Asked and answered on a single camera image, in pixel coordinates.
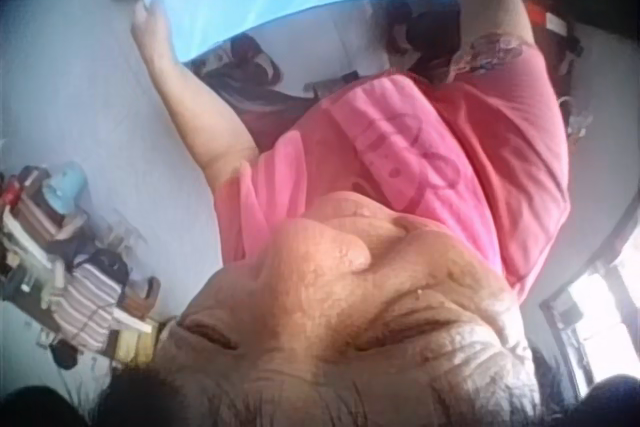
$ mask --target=closed eye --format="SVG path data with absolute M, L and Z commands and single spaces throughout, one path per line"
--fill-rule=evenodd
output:
M 238 350 L 238 344 L 220 332 L 216 327 L 199 322 L 179 322 L 178 325 L 184 330 L 207 342 L 214 344 L 225 350 Z
M 459 322 L 453 320 L 429 320 L 428 322 L 397 328 L 390 327 L 374 333 L 364 342 L 358 342 L 355 345 L 355 349 L 358 352 L 366 352 L 369 350 L 388 347 L 390 345 L 401 344 L 425 335 L 432 335 L 457 323 Z

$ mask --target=white wall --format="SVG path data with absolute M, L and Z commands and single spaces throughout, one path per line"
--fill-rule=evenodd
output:
M 585 53 L 572 95 L 594 115 L 570 156 L 572 211 L 522 305 L 528 335 L 548 355 L 558 351 L 539 304 L 582 268 L 611 233 L 640 179 L 640 51 L 631 41 L 579 26 Z

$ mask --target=pink shirt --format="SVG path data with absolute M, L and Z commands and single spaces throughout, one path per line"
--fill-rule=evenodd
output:
M 215 192 L 225 263 L 320 196 L 446 225 L 526 296 L 569 211 L 563 121 L 540 52 L 439 87 L 385 74 L 313 107 Z

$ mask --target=red object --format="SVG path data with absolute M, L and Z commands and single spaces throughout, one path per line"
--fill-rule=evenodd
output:
M 539 5 L 527 2 L 527 14 L 529 14 L 529 20 L 531 23 L 547 26 L 547 11 Z
M 20 182 L 18 182 L 15 175 L 12 175 L 9 177 L 9 181 L 7 182 L 7 186 L 5 187 L 2 196 L 0 196 L 0 205 L 7 205 L 12 209 L 18 204 L 21 196 L 22 185 L 20 185 Z

